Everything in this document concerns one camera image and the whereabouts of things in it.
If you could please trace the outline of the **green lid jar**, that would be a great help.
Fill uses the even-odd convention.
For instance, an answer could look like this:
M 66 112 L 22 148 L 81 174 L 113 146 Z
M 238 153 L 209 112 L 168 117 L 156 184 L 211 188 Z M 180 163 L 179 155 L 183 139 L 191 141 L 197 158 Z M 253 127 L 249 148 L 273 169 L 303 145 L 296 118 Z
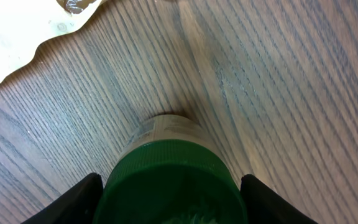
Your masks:
M 136 130 L 106 182 L 95 223 L 247 223 L 211 138 L 194 121 L 155 116 Z

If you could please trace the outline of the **beige snack bag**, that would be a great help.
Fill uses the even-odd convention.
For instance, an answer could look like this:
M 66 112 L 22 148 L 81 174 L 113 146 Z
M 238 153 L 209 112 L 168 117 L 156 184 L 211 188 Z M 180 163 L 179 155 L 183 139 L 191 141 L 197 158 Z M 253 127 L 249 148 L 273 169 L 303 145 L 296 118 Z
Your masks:
M 0 0 L 0 83 L 43 42 L 82 28 L 104 0 Z

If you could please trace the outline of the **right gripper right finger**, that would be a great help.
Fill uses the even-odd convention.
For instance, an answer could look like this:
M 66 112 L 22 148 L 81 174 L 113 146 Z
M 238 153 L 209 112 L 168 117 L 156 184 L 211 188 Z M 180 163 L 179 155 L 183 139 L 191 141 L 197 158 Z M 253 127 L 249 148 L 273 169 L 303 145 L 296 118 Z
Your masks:
M 252 174 L 241 179 L 240 193 L 249 224 L 317 224 Z

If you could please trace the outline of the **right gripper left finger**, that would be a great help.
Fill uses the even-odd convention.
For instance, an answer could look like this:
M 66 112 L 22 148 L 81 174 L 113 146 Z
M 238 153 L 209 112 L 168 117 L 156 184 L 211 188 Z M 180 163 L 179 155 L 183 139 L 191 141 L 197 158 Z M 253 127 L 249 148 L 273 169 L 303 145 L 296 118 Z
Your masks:
M 22 224 L 92 223 L 102 194 L 101 176 L 90 173 Z

